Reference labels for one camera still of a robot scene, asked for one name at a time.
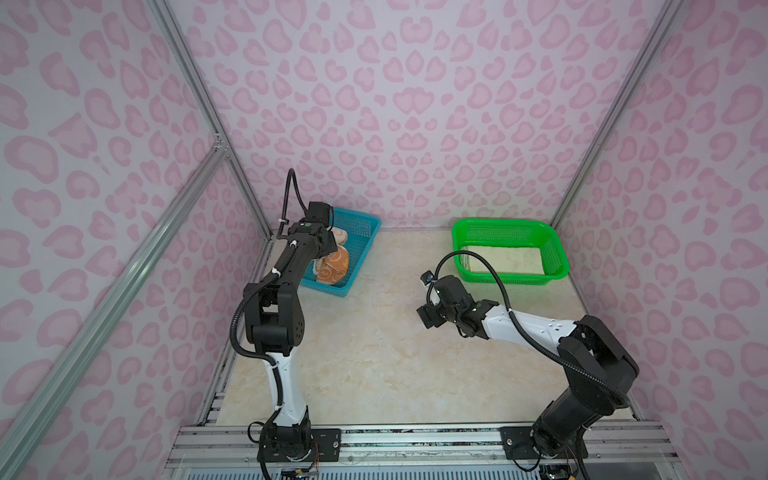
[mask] green basket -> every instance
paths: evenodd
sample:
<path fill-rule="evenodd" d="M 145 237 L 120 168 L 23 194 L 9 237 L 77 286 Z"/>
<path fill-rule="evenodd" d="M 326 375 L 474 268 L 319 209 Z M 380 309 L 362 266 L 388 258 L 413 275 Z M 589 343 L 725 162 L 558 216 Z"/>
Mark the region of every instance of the green basket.
<path fill-rule="evenodd" d="M 544 275 L 531 273 L 500 273 L 504 283 L 518 285 L 545 285 L 550 280 L 568 275 L 571 266 L 565 256 L 557 233 L 546 223 L 535 220 L 507 218 L 465 218 L 453 224 L 453 250 L 469 245 L 482 247 L 534 247 L 541 251 Z M 490 273 L 470 272 L 462 266 L 460 257 L 454 257 L 456 268 L 465 282 L 494 283 Z"/>

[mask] plastic mesh basket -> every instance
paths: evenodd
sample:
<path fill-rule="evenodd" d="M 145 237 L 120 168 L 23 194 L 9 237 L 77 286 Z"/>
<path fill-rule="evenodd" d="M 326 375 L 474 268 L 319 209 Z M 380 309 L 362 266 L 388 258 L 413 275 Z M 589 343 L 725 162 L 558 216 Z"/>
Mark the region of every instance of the plastic mesh basket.
<path fill-rule="evenodd" d="M 352 282 L 360 270 L 362 261 L 373 245 L 373 238 L 379 232 L 382 221 L 373 215 L 362 214 L 344 208 L 333 208 L 333 226 L 346 230 L 349 238 L 344 248 L 349 251 L 349 271 L 335 285 L 323 285 L 315 280 L 317 275 L 312 271 L 312 263 L 306 269 L 301 284 L 321 292 L 336 296 L 346 296 L 352 287 Z"/>
<path fill-rule="evenodd" d="M 571 266 L 565 256 L 560 238 L 546 223 L 535 220 L 500 218 L 465 218 L 453 224 L 453 250 L 469 245 L 483 247 L 534 247 L 541 252 L 544 275 L 531 273 L 499 273 L 504 283 L 545 285 L 568 275 Z M 462 279 L 473 283 L 494 283 L 490 273 L 476 273 L 464 268 L 462 257 L 454 257 Z"/>

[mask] pink leopard print wall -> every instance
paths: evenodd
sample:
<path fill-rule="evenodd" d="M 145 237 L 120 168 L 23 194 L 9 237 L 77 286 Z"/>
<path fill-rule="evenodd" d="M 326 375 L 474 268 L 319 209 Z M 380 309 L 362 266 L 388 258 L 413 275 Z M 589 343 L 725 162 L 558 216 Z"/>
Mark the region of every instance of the pink leopard print wall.
<path fill-rule="evenodd" d="M 259 201 L 549 221 L 661 0 L 173 0 Z M 298 212 L 293 208 L 291 218 Z"/>
<path fill-rule="evenodd" d="M 20 480 L 158 478 L 194 420 L 263 246 L 223 165 Z"/>
<path fill-rule="evenodd" d="M 2 435 L 212 139 L 141 0 L 0 12 Z"/>
<path fill-rule="evenodd" d="M 768 478 L 766 25 L 691 4 L 561 232 L 692 480 Z"/>

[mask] aluminum frame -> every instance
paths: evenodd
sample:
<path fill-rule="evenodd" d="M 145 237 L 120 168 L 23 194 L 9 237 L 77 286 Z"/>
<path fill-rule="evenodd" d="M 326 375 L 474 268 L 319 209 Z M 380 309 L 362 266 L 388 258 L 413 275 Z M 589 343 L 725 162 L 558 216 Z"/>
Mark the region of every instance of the aluminum frame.
<path fill-rule="evenodd" d="M 530 427 L 530 422 L 318 425 L 342 430 L 338 462 L 323 466 L 402 465 L 510 465 L 498 429 Z M 167 471 L 181 468 L 243 467 L 256 460 L 258 444 L 246 435 L 247 427 L 182 427 L 168 458 Z M 252 434 L 258 436 L 254 426 Z M 660 422 L 601 420 L 584 434 L 590 452 L 586 463 L 677 463 L 680 459 Z M 545 459 L 544 465 L 565 460 Z M 270 467 L 296 466 L 295 463 Z"/>
<path fill-rule="evenodd" d="M 253 216 L 257 219 L 266 238 L 272 237 L 272 229 L 266 221 L 266 216 L 259 205 L 256 194 L 250 187 L 250 182 L 245 174 L 243 165 L 240 163 L 240 159 L 231 147 L 232 142 L 229 135 L 227 135 L 227 130 L 224 128 L 224 125 L 219 118 L 214 102 L 205 87 L 203 76 L 198 71 L 191 50 L 184 40 L 184 34 L 181 31 L 181 27 L 179 26 L 173 9 L 168 5 L 166 0 L 147 0 L 147 4 L 152 10 L 152 13 L 154 13 L 157 23 L 163 31 L 163 36 L 170 45 L 170 49 L 184 74 L 184 78 L 187 79 L 187 83 L 190 85 L 192 95 L 194 95 L 197 103 L 200 105 L 201 113 L 217 139 L 216 147 L 227 153 L 227 163 L 229 163 L 230 168 L 232 169 L 237 181 L 237 186 L 245 197 L 248 207 L 251 209 Z"/>
<path fill-rule="evenodd" d="M 181 192 L 157 221 L 155 228 L 137 248 L 130 263 L 107 295 L 85 320 L 80 332 L 58 357 L 44 382 L 18 413 L 0 444 L 0 478 L 16 478 L 24 468 L 218 171 L 225 156 L 224 151 L 215 148 L 208 152 Z"/>
<path fill-rule="evenodd" d="M 589 173 L 598 160 L 600 160 L 605 143 L 616 130 L 619 121 L 621 121 L 621 116 L 627 110 L 632 97 L 643 83 L 646 74 L 650 67 L 653 66 L 656 57 L 660 54 L 671 32 L 677 26 L 677 23 L 682 20 L 687 3 L 688 0 L 667 0 L 662 5 L 661 12 L 656 17 L 654 25 L 650 28 L 650 33 L 645 38 L 640 53 L 635 58 L 632 68 L 605 116 L 605 120 L 594 136 L 587 152 L 584 154 L 584 160 L 581 162 L 573 180 L 568 185 L 563 201 L 554 212 L 550 225 L 555 230 L 562 226 L 563 220 L 571 209 L 571 205 L 576 201 L 579 191 L 584 186 L 584 182 L 587 181 Z"/>

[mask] robotic arm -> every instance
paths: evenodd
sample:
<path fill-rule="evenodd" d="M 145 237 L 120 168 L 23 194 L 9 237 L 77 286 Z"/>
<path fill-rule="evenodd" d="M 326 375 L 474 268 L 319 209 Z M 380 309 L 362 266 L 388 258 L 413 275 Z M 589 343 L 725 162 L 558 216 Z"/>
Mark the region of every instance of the robotic arm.
<path fill-rule="evenodd" d="M 533 339 L 551 353 L 550 358 L 570 364 L 564 365 L 569 387 L 549 404 L 530 431 L 529 442 L 540 456 L 553 458 L 566 445 L 577 445 L 583 429 L 617 408 L 628 406 L 626 393 L 639 369 L 600 319 L 590 315 L 576 322 L 549 319 L 505 308 L 491 300 L 475 302 L 461 280 L 453 275 L 436 280 L 432 272 L 426 272 L 421 281 L 428 287 L 428 302 L 417 312 L 427 328 L 451 322 L 464 337 L 499 339 L 536 348 L 530 340 Z"/>
<path fill-rule="evenodd" d="M 267 371 L 273 374 L 268 376 L 275 415 L 262 429 L 259 443 L 261 449 L 266 450 L 260 451 L 262 459 L 272 458 L 276 453 L 297 460 L 310 452 L 310 412 L 295 368 L 297 347 L 304 337 L 304 314 L 296 290 L 310 262 L 338 248 L 331 231 L 332 215 L 329 204 L 310 202 L 305 217 L 288 229 L 284 237 L 288 244 L 272 271 L 259 283 L 245 286 L 243 302 L 230 328 L 230 342 L 235 351 L 262 359 Z M 254 345 L 254 352 L 245 350 L 237 340 L 237 320 L 241 313 L 245 314 L 246 338 Z"/>

